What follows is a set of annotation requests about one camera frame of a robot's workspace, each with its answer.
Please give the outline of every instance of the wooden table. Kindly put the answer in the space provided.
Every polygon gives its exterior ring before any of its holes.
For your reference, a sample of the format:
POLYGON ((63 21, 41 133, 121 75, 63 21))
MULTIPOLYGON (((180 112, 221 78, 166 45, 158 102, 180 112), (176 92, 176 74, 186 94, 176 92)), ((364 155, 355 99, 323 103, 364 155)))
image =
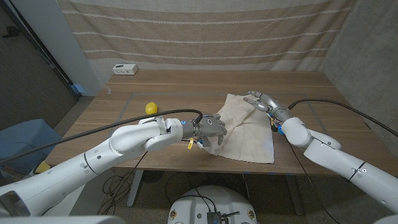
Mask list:
MULTIPOLYGON (((256 90, 274 97, 285 107, 302 98, 326 98, 348 103, 324 74, 319 72, 241 72, 139 70, 133 76, 114 75, 77 119, 65 136, 145 114, 145 105, 156 102, 159 111, 191 108, 216 113, 228 93, 245 95, 256 90)), ((301 103, 292 114, 308 128, 338 140, 342 151, 398 176, 398 162, 377 136, 353 112, 322 102, 301 103)), ((196 114, 171 114, 166 118, 195 118, 196 114)), ((105 130, 58 145, 46 161, 59 164, 103 142, 112 130, 105 130)), ((216 157, 187 143, 173 144, 148 153, 138 169, 255 174, 303 174, 286 139, 274 133, 274 164, 255 164, 216 157)), ((311 175, 334 175, 294 148, 311 175)), ((134 167, 137 159, 118 167, 134 167)))

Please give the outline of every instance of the cable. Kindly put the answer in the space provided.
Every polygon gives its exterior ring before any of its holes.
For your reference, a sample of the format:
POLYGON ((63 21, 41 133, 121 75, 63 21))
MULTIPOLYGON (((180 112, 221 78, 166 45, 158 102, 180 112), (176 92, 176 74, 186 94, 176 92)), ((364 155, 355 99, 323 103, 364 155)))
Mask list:
POLYGON ((328 210, 327 210, 327 209, 325 208, 325 206, 323 206, 323 204, 321 203, 321 200, 320 200, 320 198, 319 198, 319 195, 316 193, 315 188, 314 188, 313 185, 312 185, 311 179, 310 179, 310 177, 309 177, 308 174, 307 174, 307 171, 305 171, 304 166, 301 164, 299 158, 298 158, 297 155, 296 155, 296 152, 293 150, 293 146, 290 144, 289 141, 287 141, 287 142, 288 142, 288 144, 290 145, 290 148, 292 149, 292 152, 293 152, 294 156, 296 157, 298 163, 300 164, 301 168, 303 169, 306 178, 307 178, 308 181, 310 182, 310 185, 311 185, 311 188, 312 188, 312 192, 313 192, 313 194, 315 195, 315 197, 317 198, 318 203, 321 205, 322 209, 326 212, 326 214, 328 214, 328 216, 329 216, 333 221, 335 221, 337 224, 340 224, 339 221, 337 221, 332 215, 330 215, 330 213, 328 212, 328 210))
MULTIPOLYGON (((173 174, 171 177, 169 177, 169 179, 166 181, 166 185, 165 185, 165 187, 164 187, 164 190, 165 190, 166 198, 167 198, 167 200, 169 201, 169 204, 172 205, 173 203, 171 202, 171 200, 170 200, 170 198, 169 198, 169 195, 167 194, 167 186, 169 185, 169 181, 170 181, 175 175, 177 175, 177 174, 185 174, 185 175, 187 176, 187 179, 188 179, 188 182, 189 182, 191 188, 194 188, 194 189, 197 191, 198 197, 201 197, 201 199, 202 199, 202 200, 205 202, 205 204, 207 205, 207 207, 208 207, 208 209, 209 209, 209 212, 211 212, 210 206, 207 204, 206 200, 204 199, 204 198, 206 198, 206 197, 200 195, 198 189, 197 189, 196 187, 193 186, 193 184, 192 184, 191 180, 189 179, 189 176, 188 176, 188 174, 187 174, 186 172, 178 172, 178 173, 175 173, 175 174, 173 174)), ((217 208, 216 208, 216 205, 215 205, 214 203, 213 203, 213 206, 214 206, 214 211, 217 212, 217 208)))
POLYGON ((103 191, 104 194, 110 195, 111 198, 108 199, 108 200, 106 200, 106 201, 104 201, 104 202, 102 203, 101 207, 98 209, 97 215, 99 215, 99 214, 101 214, 101 215, 107 215, 108 212, 111 210, 112 207, 113 207, 113 215, 115 214, 116 205, 117 205, 118 203, 122 202, 122 201, 127 197, 127 195, 129 195, 129 192, 130 192, 130 188, 131 188, 132 183, 130 183, 130 182, 127 181, 128 178, 130 178, 131 175, 134 175, 134 171, 136 170, 138 164, 141 162, 141 160, 144 158, 144 156, 145 156, 147 153, 148 153, 148 152, 145 152, 145 153, 141 156, 141 158, 139 159, 139 161, 138 161, 138 163, 136 164, 136 166, 134 166, 134 168, 133 168, 132 171, 128 172, 127 174, 124 174, 123 176, 114 175, 114 176, 108 178, 108 179, 105 181, 105 183, 104 183, 103 186, 102 186, 102 191, 103 191), (106 183, 108 183, 109 180, 112 180, 112 181, 111 181, 111 183, 109 184, 108 191, 105 191, 104 187, 105 187, 106 183), (127 187, 124 188, 124 189, 121 191, 123 185, 125 185, 125 184, 127 184, 127 187), (100 212, 101 209, 102 209, 107 203, 109 203, 109 202, 110 202, 110 204, 109 204, 102 212, 100 212))
POLYGON ((130 122, 133 122, 133 121, 139 121, 139 120, 141 120, 141 119, 153 118, 153 117, 156 117, 156 116, 162 116, 162 115, 166 115, 166 114, 185 113, 185 112, 192 112, 192 113, 197 113, 197 114, 199 114, 199 116, 194 120, 194 123, 195 123, 195 124, 199 123, 200 120, 201 120, 202 117, 203 117, 203 114, 202 114, 200 111, 198 111, 198 110, 181 109, 181 110, 164 111, 164 112, 160 112, 160 113, 155 113, 155 114, 149 114, 149 115, 139 116, 139 117, 136 117, 136 118, 125 119, 124 121, 115 122, 115 123, 113 123, 113 124, 109 124, 109 125, 106 125, 106 126, 102 126, 102 127, 100 127, 100 128, 96 128, 96 129, 92 129, 92 130, 89 130, 89 131, 85 131, 85 132, 83 132, 83 133, 75 134, 75 135, 73 135, 73 136, 69 136, 69 137, 60 139, 60 140, 58 140, 58 141, 54 141, 54 142, 45 144, 45 145, 43 145, 43 146, 36 147, 36 148, 34 148, 34 149, 32 149, 32 150, 23 152, 23 153, 18 154, 18 155, 16 155, 16 156, 12 156, 12 157, 9 157, 9 158, 7 158, 7 159, 3 159, 2 161, 0 161, 0 166, 1 166, 1 165, 4 165, 4 164, 6 164, 6 163, 8 163, 8 162, 10 162, 10 161, 13 161, 14 159, 18 159, 18 158, 20 158, 20 157, 22 157, 22 156, 29 155, 29 154, 34 153, 34 152, 37 152, 37 151, 39 151, 39 150, 42 150, 42 149, 45 149, 45 148, 48 148, 48 147, 51 147, 51 146, 55 146, 55 145, 57 145, 57 144, 61 144, 61 143, 67 142, 67 141, 71 141, 71 140, 74 140, 74 139, 77 139, 77 138, 81 138, 81 137, 87 136, 87 135, 89 135, 89 134, 94 134, 94 133, 97 133, 97 132, 99 132, 99 131, 104 131, 104 130, 107 130, 107 129, 109 129, 109 128, 113 128, 113 127, 116 127, 116 126, 119 126, 119 125, 122 125, 122 124, 127 124, 127 123, 130 123, 130 122))
POLYGON ((244 185, 246 186, 246 193, 248 193, 248 200, 250 200, 248 184, 246 183, 246 179, 244 178, 244 174, 242 174, 244 185))
POLYGON ((185 198, 185 197, 200 197, 200 198, 202 198, 202 199, 205 198, 205 199, 209 200, 209 201, 213 204, 214 208, 216 208, 216 204, 215 204, 210 198, 205 197, 205 196, 199 196, 199 195, 184 195, 184 196, 181 196, 181 197, 175 199, 175 201, 177 201, 177 200, 180 199, 180 198, 185 198))
POLYGON ((364 113, 362 113, 362 112, 360 112, 360 111, 358 111, 358 110, 356 110, 356 109, 354 109, 354 108, 352 108, 352 107, 350 107, 350 106, 348 106, 348 105, 345 105, 344 103, 340 103, 340 102, 337 102, 337 101, 334 101, 334 100, 326 100, 326 99, 302 99, 302 100, 297 100, 296 102, 293 102, 293 103, 292 103, 290 106, 288 106, 287 108, 288 108, 289 110, 291 110, 297 103, 306 102, 306 101, 320 101, 320 102, 333 103, 333 104, 342 106, 342 107, 347 108, 347 109, 349 109, 349 110, 351 110, 351 111, 354 111, 355 113, 357 113, 357 114, 363 116, 364 118, 366 118, 366 119, 368 119, 368 120, 370 120, 370 121, 376 123, 376 124, 379 125, 380 127, 384 128, 385 130, 387 130, 387 131, 390 132, 391 134, 393 134, 393 135, 395 135, 395 136, 398 137, 398 133, 397 133, 396 131, 394 131, 393 129, 391 129, 391 128, 387 127, 386 125, 382 124, 380 121, 378 121, 378 120, 376 120, 376 119, 370 117, 369 115, 366 115, 366 114, 364 114, 364 113))

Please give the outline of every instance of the wrinkled fabric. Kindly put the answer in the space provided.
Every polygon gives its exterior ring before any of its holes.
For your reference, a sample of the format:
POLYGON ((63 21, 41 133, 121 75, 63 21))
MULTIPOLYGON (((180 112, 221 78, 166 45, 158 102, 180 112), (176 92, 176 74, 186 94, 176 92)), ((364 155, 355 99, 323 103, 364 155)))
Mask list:
POLYGON ((255 96, 228 94, 218 114, 225 122, 227 135, 221 145, 218 138, 209 138, 210 147, 205 150, 215 156, 246 162, 274 163, 274 145, 269 118, 256 110, 243 98, 257 100, 255 96))

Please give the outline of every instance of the yellow ball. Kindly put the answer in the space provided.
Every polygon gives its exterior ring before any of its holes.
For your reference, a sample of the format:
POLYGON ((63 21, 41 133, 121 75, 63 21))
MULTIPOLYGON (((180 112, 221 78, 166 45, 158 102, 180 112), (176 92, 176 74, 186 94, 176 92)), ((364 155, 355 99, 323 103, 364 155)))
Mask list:
POLYGON ((147 114, 154 114, 157 113, 157 105, 154 102, 150 102, 145 107, 145 112, 147 114))

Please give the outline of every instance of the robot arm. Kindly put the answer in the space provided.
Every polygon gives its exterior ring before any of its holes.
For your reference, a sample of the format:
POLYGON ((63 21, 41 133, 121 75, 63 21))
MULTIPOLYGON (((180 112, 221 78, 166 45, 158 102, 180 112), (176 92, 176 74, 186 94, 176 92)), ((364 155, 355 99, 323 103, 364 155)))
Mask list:
POLYGON ((89 151, 39 175, 0 187, 0 214, 3 211, 9 216, 41 216, 98 174, 137 158, 144 151, 165 148, 182 138, 219 136, 222 141, 226 130, 220 116, 206 115, 203 119, 206 122, 195 124, 158 116, 140 120, 137 125, 120 127, 109 139, 89 151))
POLYGON ((398 179, 393 175, 341 151, 338 141, 311 129, 293 117, 290 112, 271 97, 255 91, 249 92, 260 100, 244 99, 257 109, 265 111, 294 146, 305 149, 304 156, 352 182, 375 200, 398 213, 398 179))

